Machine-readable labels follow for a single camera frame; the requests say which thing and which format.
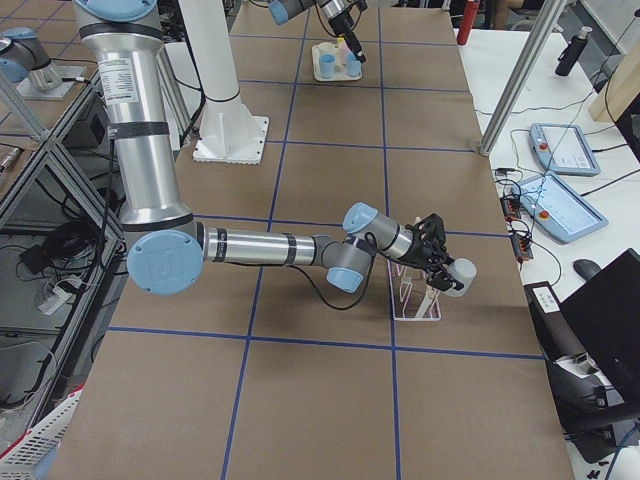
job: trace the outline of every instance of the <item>blue joint cap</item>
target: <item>blue joint cap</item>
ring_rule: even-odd
[[[353,293],[360,287],[364,275],[350,268],[332,267],[327,273],[327,282],[347,293]]]
[[[29,40],[32,38],[38,38],[36,33],[28,27],[9,28],[2,32],[2,35],[10,38],[11,40]]]
[[[344,216],[342,228],[347,233],[358,233],[373,222],[377,215],[378,210],[366,203],[358,202]]]
[[[75,0],[94,17],[110,22],[135,22],[156,8],[157,0]]]
[[[11,83],[20,83],[29,75],[26,68],[13,60],[0,59],[0,70]]]
[[[287,23],[289,21],[289,14],[287,13],[287,9],[278,1],[274,0],[269,4],[269,11],[271,12],[271,16],[273,20],[276,22],[276,25],[282,25],[283,23]]]
[[[143,290],[172,295],[191,286],[202,272],[202,247],[179,230],[148,233],[127,257],[129,275]]]

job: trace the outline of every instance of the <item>white basket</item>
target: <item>white basket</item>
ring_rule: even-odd
[[[82,387],[71,392],[49,415],[0,453],[0,480],[38,480],[36,467],[58,446],[69,427]]]

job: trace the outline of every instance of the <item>black band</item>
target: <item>black band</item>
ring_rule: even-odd
[[[287,237],[289,250],[287,251],[287,259],[284,261],[283,265],[293,265],[293,262],[296,259],[296,237],[290,233],[285,233],[284,236]]]
[[[205,97],[207,97],[207,100],[211,100],[212,102],[216,102],[216,103],[227,103],[227,102],[230,102],[231,100],[238,98],[239,96],[240,96],[240,90],[238,90],[238,93],[236,93],[233,97],[225,98],[224,100],[216,100],[215,98],[207,97],[205,95]]]
[[[318,256],[318,242],[316,242],[316,237],[312,236],[311,240],[313,240],[313,258],[311,259],[311,265],[316,263],[316,258]]]
[[[218,232],[218,248],[216,250],[216,257],[213,259],[214,262],[224,262],[224,259],[227,257],[227,231],[224,228],[216,228]]]
[[[152,223],[123,223],[122,230],[125,232],[155,232],[156,230],[168,230],[170,228],[180,227],[185,223],[193,221],[193,214],[184,217],[174,218],[172,220],[162,220],[161,222]]]
[[[44,63],[41,63],[40,65],[36,65],[35,67],[33,67],[33,71],[40,70],[44,67],[48,67],[49,65],[51,65],[51,61],[52,60],[48,58]]]
[[[204,248],[204,224],[202,222],[196,222],[196,240]]]
[[[162,32],[157,28],[138,25],[136,23],[106,22],[80,27],[80,38],[97,35],[98,33],[137,33],[138,35],[145,35],[162,40]]]
[[[381,248],[380,251],[381,252],[386,252],[387,250],[389,250],[392,247],[392,245],[394,243],[396,243],[396,240],[398,239],[398,235],[400,235],[400,224],[399,223],[396,224],[396,234],[393,236],[393,240],[391,240],[391,243],[389,243],[389,245],[387,245],[386,247]]]
[[[126,122],[109,125],[109,140],[123,138],[148,137],[151,135],[169,135],[167,122]]]

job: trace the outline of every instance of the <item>blue cup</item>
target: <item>blue cup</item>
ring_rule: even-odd
[[[359,77],[362,73],[362,63],[356,58],[353,52],[347,53],[347,75]]]
[[[336,57],[329,53],[320,55],[320,76],[322,78],[333,77],[333,69],[336,66]]]

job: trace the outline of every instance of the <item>white pillar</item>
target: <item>white pillar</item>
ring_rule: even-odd
[[[194,159],[260,163],[269,119],[242,103],[221,0],[180,0],[207,104]]]

